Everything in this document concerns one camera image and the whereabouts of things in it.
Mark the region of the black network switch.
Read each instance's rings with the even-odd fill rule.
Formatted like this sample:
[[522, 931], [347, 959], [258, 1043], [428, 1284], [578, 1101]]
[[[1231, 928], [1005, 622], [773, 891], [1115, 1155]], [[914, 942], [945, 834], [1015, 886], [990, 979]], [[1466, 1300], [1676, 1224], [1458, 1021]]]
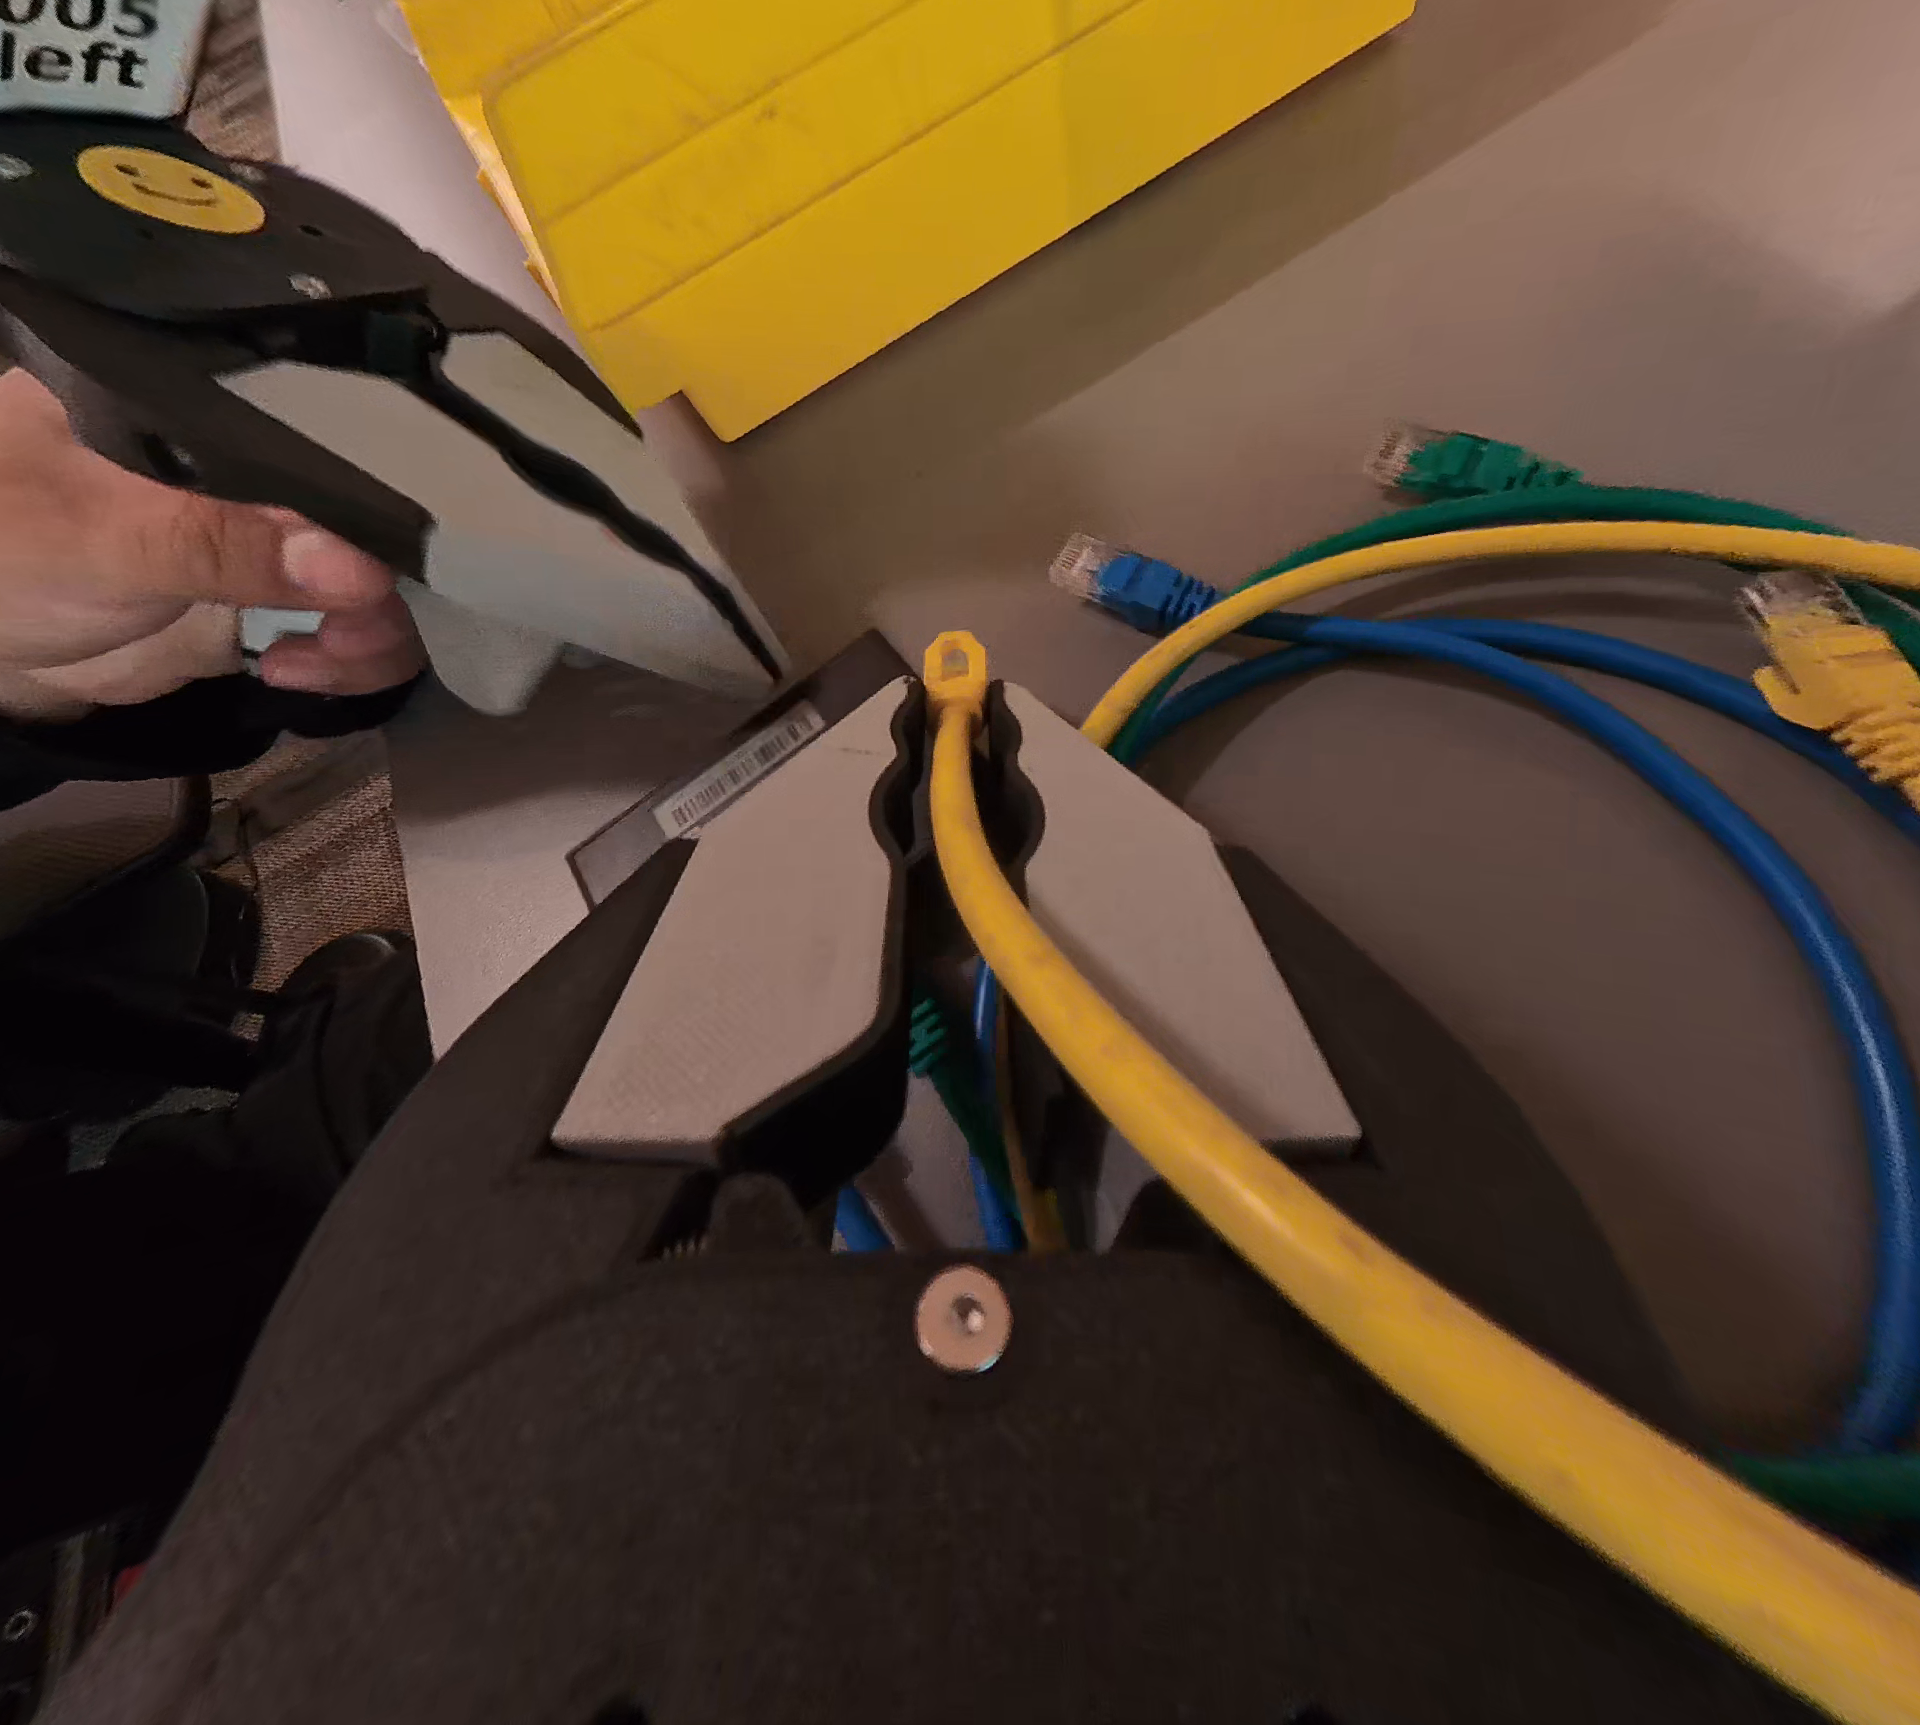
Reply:
[[824, 737], [837, 737], [868, 701], [910, 679], [906, 658], [882, 633], [864, 633], [735, 729], [705, 741], [695, 766], [644, 790], [573, 850], [567, 867], [588, 906], [608, 901], [663, 850], [697, 841], [764, 780], [785, 774]]

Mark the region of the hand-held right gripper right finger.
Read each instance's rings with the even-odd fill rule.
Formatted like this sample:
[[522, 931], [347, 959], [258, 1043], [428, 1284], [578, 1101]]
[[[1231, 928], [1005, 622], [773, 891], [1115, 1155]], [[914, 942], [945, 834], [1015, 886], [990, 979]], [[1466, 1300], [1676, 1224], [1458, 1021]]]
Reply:
[[991, 701], [1005, 870], [1075, 972], [1266, 1147], [1363, 1129], [1211, 834], [1017, 682]]

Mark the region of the person's dark clothed body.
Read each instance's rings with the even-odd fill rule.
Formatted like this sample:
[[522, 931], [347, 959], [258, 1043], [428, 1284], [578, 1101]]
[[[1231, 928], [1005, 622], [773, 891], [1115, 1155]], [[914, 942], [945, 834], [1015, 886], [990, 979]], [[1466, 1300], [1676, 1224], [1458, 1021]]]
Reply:
[[5, 894], [5, 1655], [137, 1570], [325, 1213], [431, 1068], [380, 780]]

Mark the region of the yellow plastic bin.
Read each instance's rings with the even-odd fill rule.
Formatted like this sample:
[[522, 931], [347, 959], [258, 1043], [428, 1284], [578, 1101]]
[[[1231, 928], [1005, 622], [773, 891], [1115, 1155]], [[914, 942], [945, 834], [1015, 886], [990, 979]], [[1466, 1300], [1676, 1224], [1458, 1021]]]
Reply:
[[630, 414], [735, 443], [1417, 0], [396, 0]]

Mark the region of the person's left hand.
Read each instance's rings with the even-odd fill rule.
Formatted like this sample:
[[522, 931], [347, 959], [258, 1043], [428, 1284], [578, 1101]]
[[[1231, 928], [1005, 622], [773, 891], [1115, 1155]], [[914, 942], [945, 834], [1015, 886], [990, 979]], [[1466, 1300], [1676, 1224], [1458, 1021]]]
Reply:
[[67, 722], [236, 675], [248, 608], [321, 615], [263, 653], [269, 687], [362, 697], [423, 670], [387, 570], [304, 514], [109, 463], [36, 379], [5, 370], [5, 716]]

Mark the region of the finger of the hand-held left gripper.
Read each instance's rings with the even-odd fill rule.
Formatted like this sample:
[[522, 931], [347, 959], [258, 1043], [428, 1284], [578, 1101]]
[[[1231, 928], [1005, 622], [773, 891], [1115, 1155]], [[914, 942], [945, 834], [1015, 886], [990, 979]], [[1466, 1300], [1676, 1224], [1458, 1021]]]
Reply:
[[535, 492], [494, 443], [392, 379], [226, 370], [226, 391], [413, 500], [428, 518], [421, 584], [445, 608], [713, 693], [777, 687], [777, 662], [754, 658], [695, 579]]
[[618, 417], [578, 360], [556, 367], [506, 331], [455, 331], [437, 401], [502, 459], [529, 495], [522, 547], [553, 576], [519, 603], [565, 620], [565, 643], [705, 687], [773, 687], [785, 651], [722, 562], [669, 459]]

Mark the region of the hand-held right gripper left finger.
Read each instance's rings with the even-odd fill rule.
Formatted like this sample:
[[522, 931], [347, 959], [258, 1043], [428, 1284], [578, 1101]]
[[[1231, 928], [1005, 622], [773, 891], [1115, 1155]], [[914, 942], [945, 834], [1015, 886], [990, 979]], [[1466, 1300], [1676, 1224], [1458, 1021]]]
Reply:
[[903, 886], [924, 707], [885, 679], [737, 788], [657, 804], [683, 867], [556, 1115], [590, 1163], [857, 1173], [899, 1115], [830, 1111], [903, 1083], [872, 1058], [899, 1025]]

